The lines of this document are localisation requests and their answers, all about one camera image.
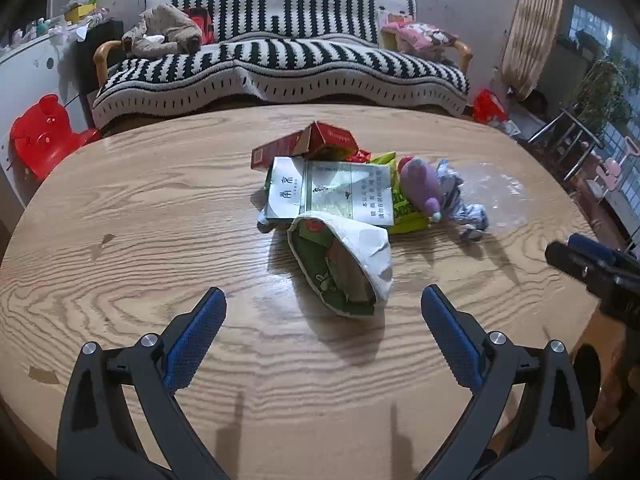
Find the blue gripper pad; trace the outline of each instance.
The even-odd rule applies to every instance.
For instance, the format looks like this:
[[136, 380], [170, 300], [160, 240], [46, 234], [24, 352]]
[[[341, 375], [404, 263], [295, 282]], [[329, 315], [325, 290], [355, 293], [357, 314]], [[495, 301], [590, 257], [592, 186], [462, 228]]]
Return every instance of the blue gripper pad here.
[[455, 308], [438, 292], [433, 285], [422, 292], [422, 317], [458, 384], [475, 394], [482, 386], [481, 355], [456, 319]]
[[586, 236], [574, 233], [569, 236], [566, 246], [594, 260], [603, 260], [608, 266], [613, 267], [616, 265], [617, 257], [615, 251]]
[[163, 383], [171, 395], [189, 386], [225, 316], [225, 295], [216, 290], [167, 354]]

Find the metal screw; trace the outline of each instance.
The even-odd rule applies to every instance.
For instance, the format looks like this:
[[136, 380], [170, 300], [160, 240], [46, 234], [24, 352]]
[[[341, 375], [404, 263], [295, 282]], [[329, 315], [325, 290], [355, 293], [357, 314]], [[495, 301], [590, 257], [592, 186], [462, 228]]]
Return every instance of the metal screw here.
[[562, 344], [562, 341], [558, 341], [558, 339], [553, 339], [551, 342], [551, 349], [557, 354], [561, 354], [564, 352], [564, 344]]
[[502, 332], [491, 332], [489, 339], [494, 345], [504, 345], [507, 342], [507, 336]]
[[89, 341], [88, 343], [84, 343], [84, 345], [82, 345], [82, 353], [91, 355], [95, 352], [95, 348], [95, 343], [93, 341]]
[[153, 346], [158, 342], [158, 336], [156, 334], [146, 334], [140, 339], [142, 346]]

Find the table top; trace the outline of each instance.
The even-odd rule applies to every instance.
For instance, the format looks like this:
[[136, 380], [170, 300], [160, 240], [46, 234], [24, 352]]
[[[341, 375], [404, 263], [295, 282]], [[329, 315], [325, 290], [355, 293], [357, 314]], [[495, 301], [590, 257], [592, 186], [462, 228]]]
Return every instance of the table top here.
[[[519, 181], [527, 210], [498, 228], [486, 197], [494, 234], [477, 244], [462, 244], [444, 222], [393, 236], [383, 316], [337, 317], [306, 284], [286, 234], [255, 227], [264, 173], [250, 170], [251, 149], [313, 120], [350, 130], [375, 153], [490, 167]], [[82, 343], [114, 348], [159, 333], [215, 285], [226, 321], [176, 398], [231, 478], [412, 480], [470, 399], [422, 320], [423, 288], [437, 283], [516, 344], [558, 338], [571, 348], [596, 301], [543, 253], [573, 232], [592, 234], [552, 177], [509, 137], [469, 121], [291, 105], [144, 126], [64, 160], [22, 216], [0, 268], [0, 394], [55, 448]], [[126, 389], [147, 452], [164, 463]]]

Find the wooden armrest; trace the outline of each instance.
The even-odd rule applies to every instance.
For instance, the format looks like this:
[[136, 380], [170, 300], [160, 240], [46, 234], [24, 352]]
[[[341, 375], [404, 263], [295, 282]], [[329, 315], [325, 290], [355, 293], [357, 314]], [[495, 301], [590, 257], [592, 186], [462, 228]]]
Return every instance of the wooden armrest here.
[[112, 48], [122, 48], [122, 42], [120, 40], [105, 41], [95, 50], [95, 73], [98, 76], [98, 86], [100, 88], [102, 88], [102, 86], [107, 82], [107, 79], [109, 78], [107, 56], [109, 55], [109, 52]]
[[474, 53], [468, 45], [462, 43], [460, 40], [457, 40], [456, 43], [453, 44], [453, 48], [455, 48], [460, 54], [460, 70], [466, 75], [466, 70], [469, 68], [469, 63], [471, 62]]

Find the beige curtain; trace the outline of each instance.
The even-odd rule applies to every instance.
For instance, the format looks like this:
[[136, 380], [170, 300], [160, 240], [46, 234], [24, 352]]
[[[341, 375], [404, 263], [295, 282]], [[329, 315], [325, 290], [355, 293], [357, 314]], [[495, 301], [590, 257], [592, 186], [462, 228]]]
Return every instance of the beige curtain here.
[[562, 0], [519, 0], [502, 58], [502, 78], [524, 99], [535, 88], [556, 40]]

